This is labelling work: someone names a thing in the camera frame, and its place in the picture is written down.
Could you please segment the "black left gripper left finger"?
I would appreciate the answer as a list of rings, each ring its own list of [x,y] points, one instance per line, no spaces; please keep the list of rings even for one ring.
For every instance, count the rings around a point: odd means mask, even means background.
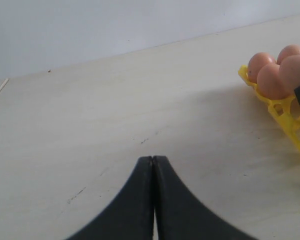
[[[70,240],[152,240],[152,157],[140,157],[116,197]]]

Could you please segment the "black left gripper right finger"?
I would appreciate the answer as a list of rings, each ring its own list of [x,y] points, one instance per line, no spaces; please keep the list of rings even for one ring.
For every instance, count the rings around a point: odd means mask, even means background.
[[[166,156],[154,156],[152,165],[152,196],[160,240],[253,239],[201,203]]]

